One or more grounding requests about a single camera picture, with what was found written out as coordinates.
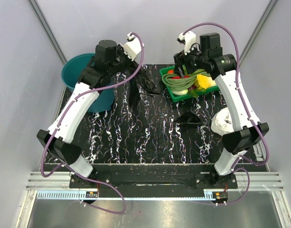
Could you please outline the black trash bag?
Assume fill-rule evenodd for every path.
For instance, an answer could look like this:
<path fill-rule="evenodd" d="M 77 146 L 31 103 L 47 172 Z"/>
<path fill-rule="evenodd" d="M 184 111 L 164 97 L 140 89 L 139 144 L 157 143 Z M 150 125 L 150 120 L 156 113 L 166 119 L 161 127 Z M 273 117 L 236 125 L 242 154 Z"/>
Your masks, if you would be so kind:
<path fill-rule="evenodd" d="M 129 98 L 128 103 L 133 111 L 137 110 L 140 98 L 138 86 L 142 87 L 148 95 L 159 95 L 161 90 L 157 88 L 150 76 L 146 74 L 146 70 L 141 67 L 136 76 L 129 81 Z"/>

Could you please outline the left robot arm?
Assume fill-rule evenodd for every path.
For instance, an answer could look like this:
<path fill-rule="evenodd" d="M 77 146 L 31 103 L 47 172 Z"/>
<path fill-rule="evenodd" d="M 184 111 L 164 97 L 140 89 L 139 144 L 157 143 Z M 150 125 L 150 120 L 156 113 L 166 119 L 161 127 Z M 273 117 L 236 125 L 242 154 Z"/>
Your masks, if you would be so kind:
<path fill-rule="evenodd" d="M 46 155 L 50 153 L 59 159 L 62 165 L 80 175 L 80 182 L 85 187 L 91 188 L 95 185 L 97 177 L 92 173 L 92 165 L 83 157 L 81 148 L 72 141 L 82 118 L 100 94 L 128 82 L 137 75 L 140 64 L 128 79 L 111 85 L 111 78 L 135 64 L 138 54 L 144 54 L 144 44 L 135 33 L 130 34 L 123 45 L 112 40 L 102 40 L 97 44 L 59 116 L 47 130 L 39 130 L 37 133 L 37 139 L 44 148 L 41 171 L 44 171 L 43 163 Z"/>

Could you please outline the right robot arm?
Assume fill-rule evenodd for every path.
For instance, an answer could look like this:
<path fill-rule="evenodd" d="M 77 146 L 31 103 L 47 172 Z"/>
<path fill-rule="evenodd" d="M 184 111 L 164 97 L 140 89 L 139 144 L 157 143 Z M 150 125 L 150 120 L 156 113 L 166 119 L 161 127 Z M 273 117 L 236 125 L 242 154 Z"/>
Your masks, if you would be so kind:
<path fill-rule="evenodd" d="M 214 165 L 210 184 L 222 187 L 235 164 L 250 148 L 260 142 L 269 130 L 267 123 L 261 123 L 254 113 L 244 91 L 237 62 L 232 54 L 223 54 L 218 33 L 200 36 L 200 47 L 195 48 L 196 35 L 192 31 L 181 33 L 178 42 L 184 50 L 174 55 L 175 73 L 191 74 L 204 69 L 215 81 L 229 109 L 233 121 L 233 132 L 222 136 L 223 152 Z"/>

